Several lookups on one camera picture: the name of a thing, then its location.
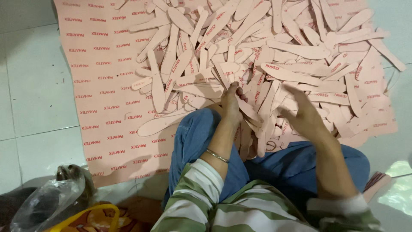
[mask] silver bracelet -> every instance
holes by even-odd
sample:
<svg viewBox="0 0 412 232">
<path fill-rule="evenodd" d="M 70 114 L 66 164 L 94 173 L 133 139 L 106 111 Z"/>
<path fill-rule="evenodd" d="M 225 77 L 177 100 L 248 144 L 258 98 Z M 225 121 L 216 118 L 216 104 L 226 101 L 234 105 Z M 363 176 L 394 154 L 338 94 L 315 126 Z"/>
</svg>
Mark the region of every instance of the silver bracelet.
<svg viewBox="0 0 412 232">
<path fill-rule="evenodd" d="M 221 161 L 223 161 L 223 162 L 225 162 L 225 163 L 229 163 L 229 160 L 227 160 L 227 159 L 225 159 L 225 158 L 222 158 L 222 157 L 216 155 L 215 152 L 213 152 L 213 151 L 211 151 L 211 150 L 209 150 L 209 149 L 206 149 L 206 151 L 207 151 L 208 153 L 210 153 L 212 156 L 218 158 L 219 160 L 221 160 Z"/>
</svg>

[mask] fingers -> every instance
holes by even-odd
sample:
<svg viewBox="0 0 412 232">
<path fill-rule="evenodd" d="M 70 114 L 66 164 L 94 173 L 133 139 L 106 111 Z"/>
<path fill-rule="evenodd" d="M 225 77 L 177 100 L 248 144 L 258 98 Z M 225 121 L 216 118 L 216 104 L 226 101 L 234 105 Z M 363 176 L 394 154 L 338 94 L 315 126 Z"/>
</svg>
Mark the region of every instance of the fingers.
<svg viewBox="0 0 412 232">
<path fill-rule="evenodd" d="M 235 92 L 241 100 L 244 100 L 246 103 L 249 101 L 249 99 L 246 97 L 246 95 L 243 94 L 243 89 L 239 87 L 239 82 L 235 81 L 232 84 L 230 84 L 229 89 L 227 92 L 224 92 L 223 94 L 226 95 L 227 93 L 232 94 L 232 92 Z"/>
<path fill-rule="evenodd" d="M 239 82 L 233 82 L 232 84 L 230 84 L 229 89 L 227 89 L 227 93 L 229 95 L 234 95 L 238 86 L 239 86 Z"/>
<path fill-rule="evenodd" d="M 278 107 L 280 113 L 293 125 L 296 121 L 296 117 L 293 116 L 287 109 Z"/>
<path fill-rule="evenodd" d="M 283 87 L 295 97 L 299 108 L 311 105 L 308 97 L 299 89 L 290 85 L 283 85 Z"/>
<path fill-rule="evenodd" d="M 241 87 L 238 87 L 236 90 L 236 93 L 240 96 L 243 94 L 243 89 Z"/>
</svg>

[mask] person's right hand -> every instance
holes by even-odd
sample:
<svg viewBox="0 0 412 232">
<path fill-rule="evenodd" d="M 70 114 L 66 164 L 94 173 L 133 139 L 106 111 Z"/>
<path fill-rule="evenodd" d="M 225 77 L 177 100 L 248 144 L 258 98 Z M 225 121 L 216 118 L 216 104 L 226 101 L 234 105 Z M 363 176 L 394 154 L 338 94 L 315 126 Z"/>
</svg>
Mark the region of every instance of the person's right hand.
<svg viewBox="0 0 412 232">
<path fill-rule="evenodd" d="M 284 88 L 295 97 L 295 101 L 299 107 L 296 116 L 293 116 L 285 108 L 279 107 L 281 114 L 289 120 L 292 127 L 300 135 L 313 143 L 321 142 L 325 136 L 332 136 L 307 96 L 294 87 L 284 85 Z"/>
</svg>

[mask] leg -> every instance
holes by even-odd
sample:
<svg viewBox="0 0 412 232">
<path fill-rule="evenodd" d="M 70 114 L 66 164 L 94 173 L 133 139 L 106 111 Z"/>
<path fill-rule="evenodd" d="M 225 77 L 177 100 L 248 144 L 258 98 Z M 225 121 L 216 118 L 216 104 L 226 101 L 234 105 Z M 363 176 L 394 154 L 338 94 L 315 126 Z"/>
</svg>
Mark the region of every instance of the leg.
<svg viewBox="0 0 412 232">
<path fill-rule="evenodd" d="M 352 180 L 363 192 L 369 177 L 369 161 L 362 152 L 341 147 Z M 245 165 L 252 180 L 262 179 L 274 185 L 301 210 L 305 210 L 309 198 L 316 197 L 316 151 L 310 142 L 291 143 L 287 149 L 266 153 L 264 158 Z"/>
<path fill-rule="evenodd" d="M 208 108 L 196 110 L 180 122 L 175 135 L 174 150 L 170 164 L 169 196 L 173 194 L 186 164 L 195 162 L 206 151 L 219 122 L 219 113 Z M 220 201 L 239 191 L 248 181 L 247 170 L 233 145 L 225 185 L 220 194 Z M 168 199 L 169 197 L 166 193 L 165 203 Z"/>
</svg>

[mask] floor tile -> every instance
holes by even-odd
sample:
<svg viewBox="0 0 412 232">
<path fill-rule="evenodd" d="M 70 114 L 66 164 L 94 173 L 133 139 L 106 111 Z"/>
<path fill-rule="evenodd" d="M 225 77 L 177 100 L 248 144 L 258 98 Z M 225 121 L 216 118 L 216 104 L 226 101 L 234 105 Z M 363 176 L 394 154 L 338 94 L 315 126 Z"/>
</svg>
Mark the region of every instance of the floor tile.
<svg viewBox="0 0 412 232">
<path fill-rule="evenodd" d="M 0 33 L 57 23 L 53 0 L 0 1 Z"/>
<path fill-rule="evenodd" d="M 58 25 L 5 33 L 17 137 L 79 125 Z"/>
<path fill-rule="evenodd" d="M 392 100 L 392 107 L 398 122 L 399 131 L 394 134 L 370 137 L 368 141 L 359 148 L 370 161 L 371 174 L 375 171 L 386 172 L 397 161 L 406 161 L 412 164 L 412 147 L 410 145 L 410 132 L 412 131 L 412 65 L 407 65 L 407 70 L 403 72 L 389 90 Z M 394 68 L 385 69 L 386 78 L 390 77 Z"/>
<path fill-rule="evenodd" d="M 163 200 L 166 189 L 169 186 L 169 174 L 137 179 L 136 186 L 139 196 Z"/>
<path fill-rule="evenodd" d="M 369 5 L 375 10 L 375 26 L 391 32 L 391 36 L 384 39 L 386 46 L 405 64 L 412 63 L 412 1 L 369 0 Z M 386 60 L 382 64 L 384 67 L 393 66 Z"/>
<path fill-rule="evenodd" d="M 16 139 L 0 141 L 0 194 L 21 186 Z"/>
<path fill-rule="evenodd" d="M 412 176 L 392 179 L 369 202 L 373 215 L 385 231 L 403 232 L 412 228 Z"/>
<path fill-rule="evenodd" d="M 20 167 L 24 187 L 43 185 L 61 164 L 86 165 L 80 127 L 19 137 Z"/>
<path fill-rule="evenodd" d="M 117 204 L 132 196 L 137 196 L 136 182 L 134 180 L 98 188 L 96 200 Z"/>
<path fill-rule="evenodd" d="M 0 34 L 0 141 L 14 138 L 4 36 Z"/>
</svg>

